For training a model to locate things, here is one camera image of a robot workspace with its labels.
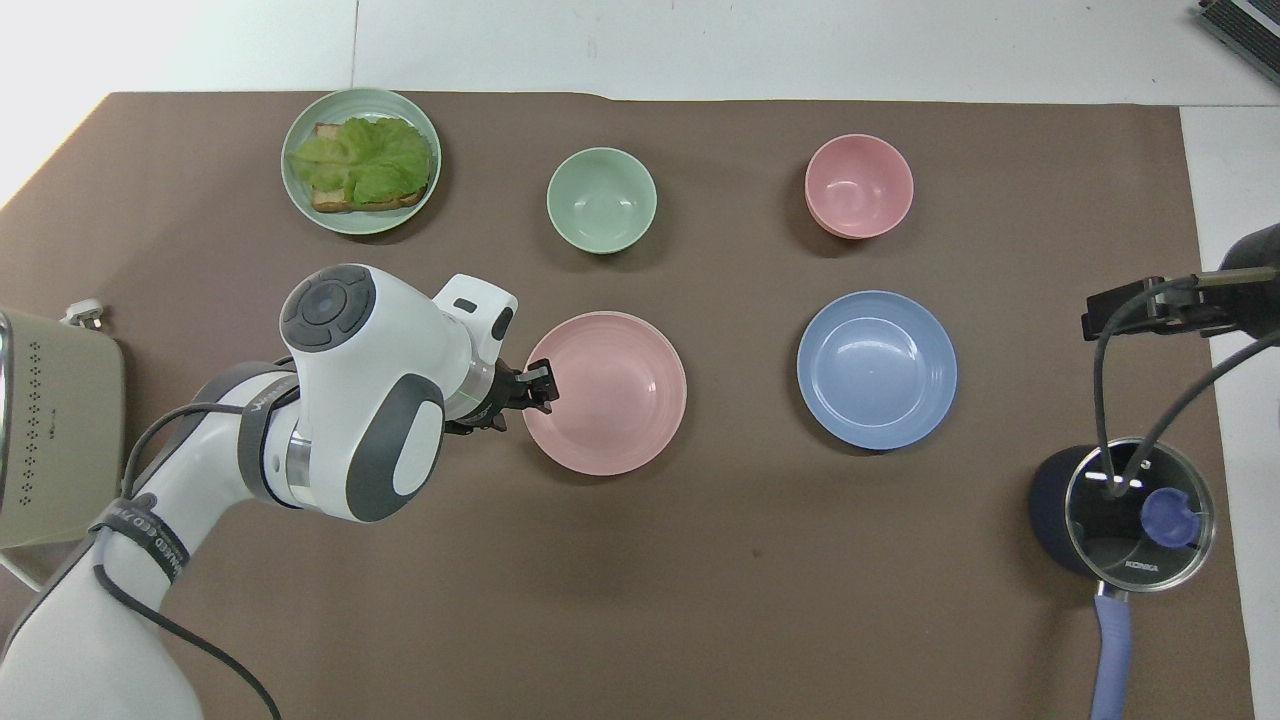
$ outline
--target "white table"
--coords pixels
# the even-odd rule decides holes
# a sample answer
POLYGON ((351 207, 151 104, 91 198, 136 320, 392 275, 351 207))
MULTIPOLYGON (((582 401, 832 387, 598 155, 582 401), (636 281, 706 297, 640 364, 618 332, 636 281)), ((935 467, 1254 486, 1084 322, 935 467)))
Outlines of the white table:
MULTIPOLYGON (((155 0, 6 8, 0 202, 111 91, 1139 102, 1183 110, 1204 268, 1280 222, 1280 87, 1193 1, 155 0)), ((1158 258, 1144 274, 1175 274, 1158 258)), ((1212 341, 1215 360, 1243 337, 1212 341)), ((1170 397, 1176 392, 1171 387, 1170 397)), ((1258 717, 1280 717, 1280 352, 1217 384, 1258 717)), ((1152 407, 1152 418, 1158 413, 1152 407)))

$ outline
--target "bowl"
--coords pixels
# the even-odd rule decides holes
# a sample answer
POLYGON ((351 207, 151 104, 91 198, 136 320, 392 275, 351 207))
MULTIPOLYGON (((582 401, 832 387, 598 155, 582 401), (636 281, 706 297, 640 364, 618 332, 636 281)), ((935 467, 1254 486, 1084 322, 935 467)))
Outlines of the bowl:
POLYGON ((955 347, 919 302, 864 290, 823 307, 800 338, 796 378, 813 416, 865 450, 905 447, 932 433, 956 393, 955 347))
POLYGON ((658 328, 612 310, 571 318, 530 354, 547 359, 559 400, 525 410, 529 434, 552 460, 584 475, 620 475, 662 452, 685 415, 680 355, 658 328))
POLYGON ((831 234, 876 237, 906 217, 915 195, 911 168, 892 145, 870 135, 842 135, 809 159, 804 199, 831 234))
POLYGON ((589 147, 556 168, 547 214, 570 245, 607 255, 630 247, 649 229, 658 188, 640 160, 614 147, 589 147))

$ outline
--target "toast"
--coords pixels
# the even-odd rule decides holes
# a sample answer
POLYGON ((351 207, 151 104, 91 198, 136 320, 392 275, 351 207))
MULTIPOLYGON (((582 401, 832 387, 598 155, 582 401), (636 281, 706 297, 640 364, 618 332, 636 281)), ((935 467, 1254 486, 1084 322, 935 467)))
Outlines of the toast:
MULTIPOLYGON (((326 137, 334 140, 338 137, 338 128, 342 126, 333 123, 316 123, 316 137, 326 137)), ((346 192, 343 188, 338 190, 316 190, 311 188, 311 206, 319 213, 349 213, 352 210, 372 211, 372 210, 396 210, 398 208, 411 208, 417 205, 419 200, 422 199, 422 193, 426 192, 426 187, 420 187, 416 192, 410 195, 402 195, 399 197, 390 197, 380 202, 365 202, 361 205, 352 204, 347 201, 346 192)))

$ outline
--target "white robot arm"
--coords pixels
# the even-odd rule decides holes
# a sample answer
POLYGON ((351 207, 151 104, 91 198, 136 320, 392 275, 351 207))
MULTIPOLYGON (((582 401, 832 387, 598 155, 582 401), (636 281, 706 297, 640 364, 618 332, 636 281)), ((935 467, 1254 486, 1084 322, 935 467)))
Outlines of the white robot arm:
POLYGON ((124 497, 10 634, 0 717, 202 717, 140 612, 159 609, 237 502, 375 521, 421 489, 443 432, 500 430, 506 407, 550 411, 549 364, 517 374, 498 359, 515 313, 515 297, 466 275, 434 300, 365 265, 303 281, 280 314, 297 373, 228 370, 197 395, 141 495, 127 471, 124 497))

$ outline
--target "brown mat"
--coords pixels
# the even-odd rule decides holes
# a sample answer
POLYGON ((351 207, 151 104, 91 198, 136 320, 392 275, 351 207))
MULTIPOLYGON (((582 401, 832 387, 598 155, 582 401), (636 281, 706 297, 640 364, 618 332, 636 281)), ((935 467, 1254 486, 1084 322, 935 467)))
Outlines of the brown mat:
MULTIPOLYGON (((1036 544, 1028 483, 1088 442, 1084 297, 1199 268, 1176 109, 899 102, 613 102, 410 94, 445 150, 438 193, 353 242, 289 204, 279 151, 320 94, 113 95, 0 213, 0 302, 60 316, 96 295, 128 360, 131 441, 242 360, 283 354, 276 316, 325 265, 433 295, 453 273, 521 304, 504 357, 600 309, 662 329, 689 410, 613 479, 504 437, 448 438, 428 488, 360 527, 246 503, 165 611, 229 650, 285 717, 1084 717, 1092 584, 1036 544), (916 200, 847 242, 805 210, 809 155, 893 142, 916 200), (588 256, 544 191, 613 145, 660 195, 649 234, 588 256), (795 377, 828 301, 883 288, 929 307, 960 361, 951 414, 908 448, 828 436, 795 377)), ((1123 338, 1112 434, 1140 434, 1208 368, 1196 337, 1123 338)), ((1167 441, 1210 478, 1217 546, 1187 585, 1133 600, 1128 717, 1251 717, 1248 657, 1211 398, 1167 441)), ((9 592, 17 598, 22 593, 9 592)), ((230 671, 174 655, 210 719, 264 716, 230 671)))

